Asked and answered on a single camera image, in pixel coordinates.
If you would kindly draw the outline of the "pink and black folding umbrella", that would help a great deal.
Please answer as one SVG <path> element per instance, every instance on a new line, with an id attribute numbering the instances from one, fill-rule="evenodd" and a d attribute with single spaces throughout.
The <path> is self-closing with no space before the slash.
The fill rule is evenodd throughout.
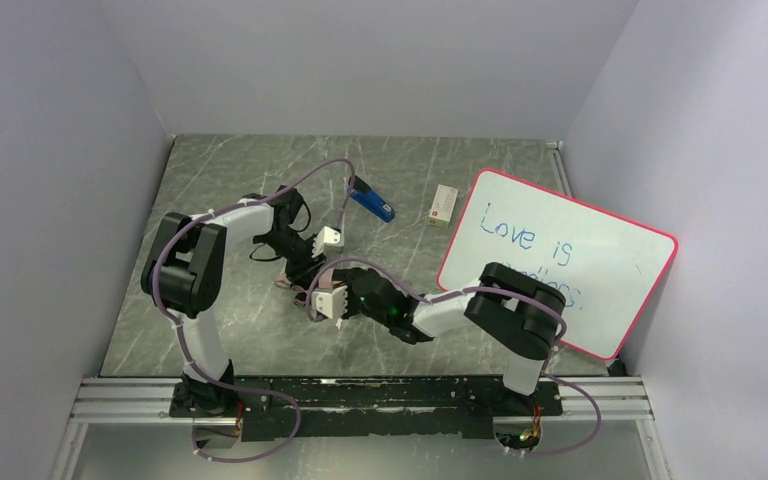
<path id="1" fill-rule="evenodd" d="M 299 308 L 301 308 L 303 310 L 304 314 L 306 315 L 306 313 L 305 313 L 305 304 L 306 304 L 306 299 L 307 299 L 307 295 L 308 295 L 309 292 L 311 292 L 314 288 L 331 289 L 331 288 L 336 288 L 336 287 L 342 286 L 342 285 L 347 286 L 345 280 L 341 280 L 341 279 L 338 278 L 337 270 L 335 268 L 325 268 L 324 265 L 323 265 L 320 268 L 320 270 L 317 272 L 317 274 L 314 276 L 313 282 L 310 284 L 310 286 L 307 289 L 302 289 L 300 287 L 294 287 L 292 289 L 285 289 L 285 290 L 291 291 L 293 293 L 293 295 L 294 295 L 294 304 L 296 306 L 298 306 Z M 347 316 L 342 321 L 340 321 L 339 323 L 337 323 L 335 321 L 334 322 L 336 323 L 337 326 L 340 326 L 340 324 L 345 319 L 347 319 L 348 317 L 349 317 L 349 297 L 348 297 L 348 312 L 347 312 Z"/>

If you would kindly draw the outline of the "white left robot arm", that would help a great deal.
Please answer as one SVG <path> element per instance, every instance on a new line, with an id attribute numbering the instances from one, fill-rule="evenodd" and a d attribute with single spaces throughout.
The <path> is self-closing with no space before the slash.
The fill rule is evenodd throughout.
<path id="1" fill-rule="evenodd" d="M 282 186 L 272 196 L 250 194 L 216 212 L 165 215 L 143 267 L 140 285 L 170 315 L 185 353 L 183 391 L 176 397 L 184 410 L 219 416 L 235 409 L 234 371 L 221 344 L 213 304 L 219 296 L 225 254 L 239 243 L 266 245 L 283 260 L 277 285 L 297 293 L 306 289 L 325 257 L 315 254 L 313 236 L 294 228 L 309 209 L 295 188 Z"/>

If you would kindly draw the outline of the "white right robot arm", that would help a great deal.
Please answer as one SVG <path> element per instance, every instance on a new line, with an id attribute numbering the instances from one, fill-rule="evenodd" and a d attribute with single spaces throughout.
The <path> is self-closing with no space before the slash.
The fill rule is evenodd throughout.
<path id="1" fill-rule="evenodd" d="M 342 318 L 365 316 L 407 344 L 475 326 L 508 351 L 505 388 L 530 395 L 552 348 L 565 333 L 567 299 L 561 291 L 498 262 L 485 265 L 461 290 L 409 294 L 372 268 L 332 269 L 319 280 L 345 295 Z"/>

